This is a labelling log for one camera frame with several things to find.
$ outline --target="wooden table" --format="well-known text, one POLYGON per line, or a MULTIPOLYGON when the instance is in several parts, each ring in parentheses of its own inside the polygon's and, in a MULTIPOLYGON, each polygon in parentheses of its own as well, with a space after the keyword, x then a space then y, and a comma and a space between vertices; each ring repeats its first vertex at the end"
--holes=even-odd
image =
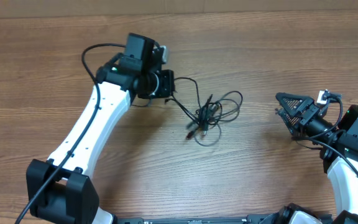
MULTIPOLYGON (((129 32, 169 46, 165 68, 196 79, 202 102, 239 90, 244 104, 213 147, 184 140, 189 120, 173 103, 131 108, 99 158, 101 207, 120 217, 233 217, 294 202, 335 213, 322 160, 290 141, 275 94, 327 88, 344 95, 345 110, 358 104, 358 11, 97 16, 0 20, 0 223, 28 201, 29 162, 56 149, 88 102, 82 50, 124 44, 129 32)), ((92 51, 88 63, 95 71, 119 50, 92 51)), ((177 90, 195 110, 193 85, 177 90)))

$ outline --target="wood surface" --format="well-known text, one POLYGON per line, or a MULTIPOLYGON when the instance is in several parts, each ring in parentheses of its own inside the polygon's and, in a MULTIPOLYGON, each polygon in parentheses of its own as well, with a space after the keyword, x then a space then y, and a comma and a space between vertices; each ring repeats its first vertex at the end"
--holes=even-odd
MULTIPOLYGON (((131 108, 99 158, 101 207, 119 217, 238 217, 294 202, 335 214, 322 160, 290 141, 275 94, 327 88, 343 94, 345 110, 358 104, 358 11, 242 12, 1 19, 0 223, 28 201, 30 161, 56 149, 89 100, 82 50, 125 43, 129 32, 169 46, 165 68, 197 80, 202 102, 239 90, 244 104, 213 147, 185 140, 189 120, 173 103, 131 108)), ((119 50, 94 50, 87 61, 95 71, 119 50)), ((195 110, 194 86, 176 84, 195 110)), ((333 106, 327 119, 337 113, 333 106)), ((44 222, 27 214, 23 223, 44 222)))
POLYGON ((358 0, 0 0, 0 18, 358 9, 358 0))

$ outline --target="beige wall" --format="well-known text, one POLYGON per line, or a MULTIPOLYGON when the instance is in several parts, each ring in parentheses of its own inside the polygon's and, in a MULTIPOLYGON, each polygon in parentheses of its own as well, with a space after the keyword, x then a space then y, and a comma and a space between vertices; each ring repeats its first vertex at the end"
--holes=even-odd
POLYGON ((0 18, 358 9, 358 0, 0 0, 0 18))

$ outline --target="wire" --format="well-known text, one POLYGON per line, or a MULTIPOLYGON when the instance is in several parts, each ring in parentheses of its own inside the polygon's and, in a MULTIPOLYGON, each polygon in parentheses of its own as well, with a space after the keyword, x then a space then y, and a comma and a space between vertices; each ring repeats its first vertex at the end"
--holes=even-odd
POLYGON ((198 109, 195 111, 195 114, 193 114, 190 110, 188 110, 185 106, 183 106, 176 98, 174 95, 172 95, 172 98, 166 99, 165 102, 168 101, 174 101, 179 107, 180 109, 183 110, 183 112, 185 112, 185 114, 191 119, 191 123, 188 125, 189 128, 192 128, 193 126, 195 126, 195 128, 190 129, 190 132, 187 135, 187 139, 191 139, 194 138, 194 140, 197 142, 197 144, 199 144, 200 146, 213 146, 216 143, 218 143, 218 141, 220 140, 221 136, 222 136, 222 128, 219 125, 220 123, 228 123, 231 121, 234 121, 235 119, 237 119, 237 117, 240 114, 240 107, 242 105, 243 102, 243 96, 239 91, 230 91, 226 94, 224 94, 219 100, 215 101, 215 102, 211 102, 212 99, 212 95, 209 96, 208 100, 206 101, 206 103, 202 106, 200 103, 200 93, 198 90, 198 84, 196 82, 196 80, 192 79, 192 78, 188 78, 188 77, 179 77, 176 78, 175 81, 177 80, 189 80, 191 82, 193 82, 195 84, 196 87, 196 95, 197 95, 197 103, 198 103, 198 109), (240 95, 240 102, 236 102, 233 99, 230 98, 226 98, 228 95, 233 94, 233 93, 237 93, 238 95, 240 95), (232 102, 236 105, 236 107, 228 112, 223 113, 223 106, 222 106, 222 102, 224 101, 228 101, 228 102, 232 102), (229 116, 231 116, 232 114, 236 114, 233 118, 230 119, 225 119, 229 116), (219 129, 219 136, 218 138, 213 141, 210 144, 203 144, 202 142, 200 142, 200 140, 197 138, 197 131, 199 129, 202 129, 204 131, 204 133, 206 133, 206 131, 208 130, 208 126, 211 125, 212 128, 217 127, 219 129))
POLYGON ((90 128, 92 121, 94 120, 96 113, 99 110, 99 105, 100 105, 100 89, 99 89, 99 85, 98 82, 96 81, 95 76, 92 74, 91 70, 89 69, 89 67, 87 66, 86 62, 85 62, 85 54, 91 50, 94 49, 96 47, 104 47, 104 46, 113 46, 113 47, 125 47, 125 45, 122 44, 96 44, 96 45, 92 45, 88 48, 86 48, 81 55, 81 61, 82 64, 85 67, 85 70, 88 72, 88 74, 90 75, 95 88, 96 88, 96 93, 97 93, 97 101, 96 101, 96 105, 94 107, 93 113, 91 118, 88 121, 88 124, 86 124, 84 130, 82 131, 82 133, 80 134, 80 136, 78 137, 78 139, 75 141, 73 147, 71 147, 71 149, 67 152, 66 157, 62 160, 62 162, 57 166, 57 168, 55 169, 55 171, 48 177, 48 179, 44 182, 44 184, 38 189, 37 193, 35 193, 35 195, 29 200, 29 202, 27 203, 27 205, 23 208, 23 211, 20 213, 20 215, 17 217, 15 224, 19 224, 21 222, 21 220, 24 218, 25 214, 27 213, 27 211, 30 209, 30 207, 34 204, 34 202, 37 200, 37 198, 40 196, 40 194, 47 188, 47 186, 49 185, 49 183, 51 183, 51 181, 53 180, 53 178, 55 178, 55 176, 57 175, 57 173, 59 172, 59 170, 65 165, 65 163, 67 162, 67 160, 70 158, 70 156, 73 154, 74 150, 76 149, 76 147, 79 145, 79 143, 81 142, 81 140, 83 139, 84 135, 86 134, 87 130, 90 128))
POLYGON ((339 103, 339 116, 338 116, 338 120, 336 121, 336 123, 334 124, 334 126, 332 126, 331 128, 323 131, 322 133, 316 134, 314 136, 310 136, 309 138, 311 139, 316 139, 317 137, 320 137, 324 134, 327 134, 328 132, 335 130, 335 128, 339 125, 339 122, 341 122, 341 118, 342 118, 342 112, 343 112, 343 104, 342 104, 342 100, 337 97, 337 96, 332 96, 330 98, 334 98, 338 103, 339 103))
POLYGON ((356 174, 357 178, 358 178, 358 171, 357 169, 351 164, 351 162, 349 160, 347 160, 347 158, 345 156, 343 156, 340 152, 338 152, 336 149, 334 149, 333 147, 329 146, 328 144, 325 144, 321 141, 318 141, 318 140, 315 140, 313 138, 305 138, 305 137, 302 137, 302 138, 293 138, 294 140, 296 141, 304 141, 304 140, 309 140, 309 141, 312 141, 316 144, 320 144, 326 148, 328 148, 329 150, 331 150, 332 152, 335 152, 335 154, 337 154, 341 159, 343 159, 347 165, 349 165, 349 167, 353 170, 353 172, 356 174))

